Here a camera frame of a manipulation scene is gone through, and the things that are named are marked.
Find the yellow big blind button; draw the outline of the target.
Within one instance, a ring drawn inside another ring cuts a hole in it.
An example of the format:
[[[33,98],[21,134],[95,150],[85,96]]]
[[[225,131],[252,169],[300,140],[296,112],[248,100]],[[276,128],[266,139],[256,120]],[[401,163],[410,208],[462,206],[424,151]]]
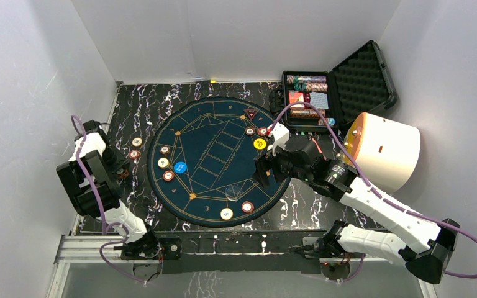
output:
[[[256,138],[253,141],[253,146],[256,150],[264,150],[267,147],[267,142],[263,138]]]

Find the blue small blind button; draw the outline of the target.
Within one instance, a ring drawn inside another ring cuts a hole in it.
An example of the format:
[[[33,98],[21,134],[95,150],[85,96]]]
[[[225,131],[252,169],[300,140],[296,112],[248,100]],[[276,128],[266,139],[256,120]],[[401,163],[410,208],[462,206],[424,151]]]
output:
[[[186,162],[179,161],[179,162],[175,163],[173,169],[174,169],[174,172],[176,174],[183,174],[183,173],[187,172],[188,166],[187,166]]]

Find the red poker chip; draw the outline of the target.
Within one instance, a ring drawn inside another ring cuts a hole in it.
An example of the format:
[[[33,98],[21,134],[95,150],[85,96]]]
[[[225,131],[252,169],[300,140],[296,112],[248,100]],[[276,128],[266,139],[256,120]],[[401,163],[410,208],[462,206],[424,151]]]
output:
[[[175,172],[167,170],[163,173],[162,178],[164,181],[172,181],[175,178]]]

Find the cream poker chip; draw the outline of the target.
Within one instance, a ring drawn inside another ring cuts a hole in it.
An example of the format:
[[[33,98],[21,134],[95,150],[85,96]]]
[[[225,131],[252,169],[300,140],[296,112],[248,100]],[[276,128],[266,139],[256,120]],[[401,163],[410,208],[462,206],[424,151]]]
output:
[[[169,167],[169,165],[170,165],[169,159],[167,159],[165,157],[159,158],[158,161],[157,161],[157,165],[158,165],[159,168],[165,169],[165,168]]]

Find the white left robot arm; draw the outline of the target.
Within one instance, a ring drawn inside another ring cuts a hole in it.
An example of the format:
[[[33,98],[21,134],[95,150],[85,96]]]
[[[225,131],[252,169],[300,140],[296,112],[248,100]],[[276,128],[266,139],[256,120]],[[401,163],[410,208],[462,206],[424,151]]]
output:
[[[152,228],[137,217],[120,196],[118,181],[129,173],[129,160],[104,131],[102,123],[89,120],[73,123],[77,131],[75,149],[56,173],[75,211],[95,218],[102,232],[110,229],[125,237],[122,252],[129,258],[155,258],[161,243]]]

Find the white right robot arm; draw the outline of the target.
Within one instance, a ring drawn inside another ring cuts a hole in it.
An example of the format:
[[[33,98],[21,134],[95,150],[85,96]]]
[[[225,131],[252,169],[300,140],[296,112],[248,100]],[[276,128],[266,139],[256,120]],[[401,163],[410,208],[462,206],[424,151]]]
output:
[[[386,232],[336,221],[321,244],[333,257],[363,253],[404,266],[418,279],[439,284],[457,242],[459,224],[452,219],[431,221],[401,204],[342,160],[326,159],[313,140],[292,136],[281,123],[265,130],[270,145],[255,161],[254,179],[268,187],[268,172],[276,182],[294,178],[315,192],[371,217]]]

